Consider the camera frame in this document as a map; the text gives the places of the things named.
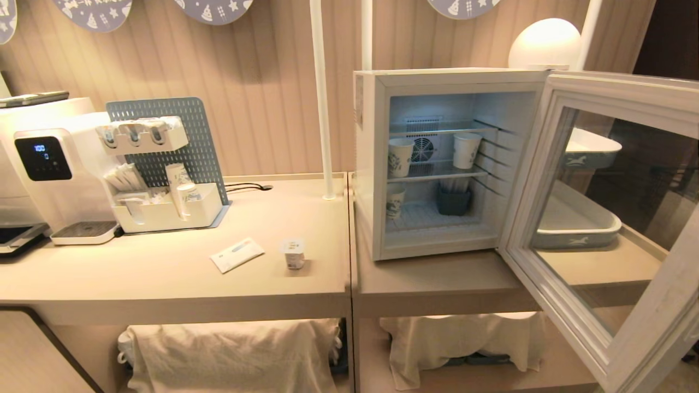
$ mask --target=coffee machine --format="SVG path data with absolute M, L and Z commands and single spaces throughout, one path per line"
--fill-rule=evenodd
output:
M 94 108 L 88 98 L 0 109 L 0 257 L 21 254 L 49 233 L 20 176 L 24 169 L 14 144 L 15 132 L 91 112 Z
M 97 112 L 15 132 L 21 175 L 55 244 L 102 244 L 119 228 L 103 177 L 120 162 L 95 132 L 109 122 L 106 112 Z

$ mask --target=blue decorative plate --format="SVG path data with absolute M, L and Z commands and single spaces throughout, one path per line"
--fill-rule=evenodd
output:
M 452 19 L 479 17 L 498 5 L 500 0 L 428 0 L 434 9 Z
M 175 0 L 187 15 L 206 24 L 228 24 L 243 16 L 252 0 Z
M 17 29 L 17 2 L 0 0 L 0 45 L 15 35 Z
M 76 25 L 100 33 L 117 29 L 124 24 L 131 11 L 131 0 L 53 0 L 53 2 Z

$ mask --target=dark gray container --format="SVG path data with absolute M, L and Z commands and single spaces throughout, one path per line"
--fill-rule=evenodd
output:
M 471 190 L 450 194 L 442 191 L 442 188 L 439 187 L 437 191 L 437 211 L 441 215 L 465 215 L 468 211 L 470 200 Z

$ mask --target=striped wallpaper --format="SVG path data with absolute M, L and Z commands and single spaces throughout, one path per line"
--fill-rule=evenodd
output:
M 631 72 L 655 0 L 605 1 L 588 69 Z M 15 37 L 0 46 L 14 94 L 69 90 L 98 109 L 114 100 L 201 97 L 224 175 L 319 172 L 308 0 L 255 0 L 210 26 L 172 0 L 134 0 L 108 34 L 72 24 L 51 0 L 20 0 Z M 323 0 L 333 169 L 354 167 L 352 71 L 360 67 L 360 0 Z M 475 20 L 438 15 L 427 0 L 374 1 L 374 68 L 507 66 L 536 20 L 579 29 L 587 0 L 502 0 Z

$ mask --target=fridge door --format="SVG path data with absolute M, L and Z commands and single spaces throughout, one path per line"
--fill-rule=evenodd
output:
M 607 393 L 699 339 L 699 83 L 553 73 L 498 246 Z

